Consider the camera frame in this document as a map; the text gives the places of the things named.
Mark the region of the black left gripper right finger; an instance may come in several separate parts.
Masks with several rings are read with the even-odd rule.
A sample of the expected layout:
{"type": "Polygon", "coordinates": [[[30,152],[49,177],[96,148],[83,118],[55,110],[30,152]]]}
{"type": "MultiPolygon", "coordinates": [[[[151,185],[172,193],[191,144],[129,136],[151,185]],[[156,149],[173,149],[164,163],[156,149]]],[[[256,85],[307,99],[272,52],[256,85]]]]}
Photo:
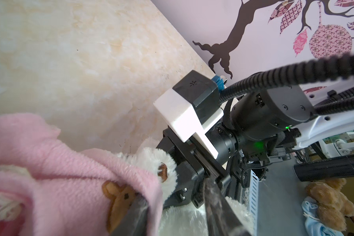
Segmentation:
{"type": "Polygon", "coordinates": [[[209,236],[250,236],[217,186],[215,179],[206,178],[203,197],[209,236]]]}

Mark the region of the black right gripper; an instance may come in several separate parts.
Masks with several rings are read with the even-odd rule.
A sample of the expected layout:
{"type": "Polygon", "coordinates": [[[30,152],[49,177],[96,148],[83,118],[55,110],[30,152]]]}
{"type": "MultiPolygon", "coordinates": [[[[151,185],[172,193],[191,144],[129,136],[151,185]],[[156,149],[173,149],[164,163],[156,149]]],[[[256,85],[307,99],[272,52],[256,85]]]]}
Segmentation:
{"type": "Polygon", "coordinates": [[[206,178],[214,178],[222,193],[231,182],[230,174],[195,138],[184,143],[168,127],[157,148],[167,152],[177,165],[177,186],[165,201],[164,208],[190,203],[200,208],[204,203],[203,182],[206,178]]]}

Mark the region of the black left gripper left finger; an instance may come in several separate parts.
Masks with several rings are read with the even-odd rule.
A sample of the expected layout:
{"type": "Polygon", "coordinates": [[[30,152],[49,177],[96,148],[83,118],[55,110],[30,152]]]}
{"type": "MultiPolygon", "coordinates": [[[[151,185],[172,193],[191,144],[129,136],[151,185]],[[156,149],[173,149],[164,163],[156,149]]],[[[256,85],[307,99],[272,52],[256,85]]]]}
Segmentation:
{"type": "Polygon", "coordinates": [[[145,236],[147,234],[148,203],[138,195],[111,236],[145,236]]]}

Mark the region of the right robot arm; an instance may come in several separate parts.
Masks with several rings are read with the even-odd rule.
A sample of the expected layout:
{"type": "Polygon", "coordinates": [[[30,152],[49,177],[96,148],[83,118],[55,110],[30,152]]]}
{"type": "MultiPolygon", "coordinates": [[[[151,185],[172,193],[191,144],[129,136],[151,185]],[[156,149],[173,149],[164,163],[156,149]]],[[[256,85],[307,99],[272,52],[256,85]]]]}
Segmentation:
{"type": "Polygon", "coordinates": [[[177,186],[164,207],[203,204],[203,181],[238,200],[252,172],[290,159],[327,137],[354,130],[354,95],[313,106],[299,86],[257,89],[221,107],[222,80],[192,71],[154,103],[168,128],[159,149],[177,164],[177,186]]]}

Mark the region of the pink teddy hoodie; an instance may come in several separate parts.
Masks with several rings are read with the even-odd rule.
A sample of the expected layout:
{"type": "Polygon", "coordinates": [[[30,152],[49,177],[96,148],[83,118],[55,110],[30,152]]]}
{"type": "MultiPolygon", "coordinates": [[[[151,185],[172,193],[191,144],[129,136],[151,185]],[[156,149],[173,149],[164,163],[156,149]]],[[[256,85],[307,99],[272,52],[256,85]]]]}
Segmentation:
{"type": "Polygon", "coordinates": [[[143,236],[156,236],[167,194],[161,184],[169,156],[147,148],[138,156],[76,152],[60,130],[35,114],[0,116],[0,236],[108,236],[137,197],[146,201],[143,236]]]}

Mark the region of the white teddy bear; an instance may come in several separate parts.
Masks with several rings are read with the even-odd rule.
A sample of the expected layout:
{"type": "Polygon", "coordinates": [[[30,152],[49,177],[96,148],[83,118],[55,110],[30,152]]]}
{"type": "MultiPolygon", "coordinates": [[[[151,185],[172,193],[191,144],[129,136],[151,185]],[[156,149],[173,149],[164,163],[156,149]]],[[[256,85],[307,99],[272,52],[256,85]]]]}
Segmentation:
{"type": "Polygon", "coordinates": [[[51,175],[35,172],[35,161],[26,163],[14,157],[0,164],[0,236],[32,236],[41,226],[45,236],[46,227],[57,220],[59,236],[106,236],[110,233],[110,220],[117,217],[112,204],[122,174],[111,172],[111,177],[94,172],[87,177],[94,164],[102,164],[105,171],[110,166],[124,164],[131,171],[143,171],[142,178],[157,177],[166,200],[177,186],[176,164],[164,151],[143,147],[135,155],[112,154],[101,149],[74,152],[72,159],[84,158],[78,176],[72,175],[70,164],[56,166],[53,161],[51,175]]]}

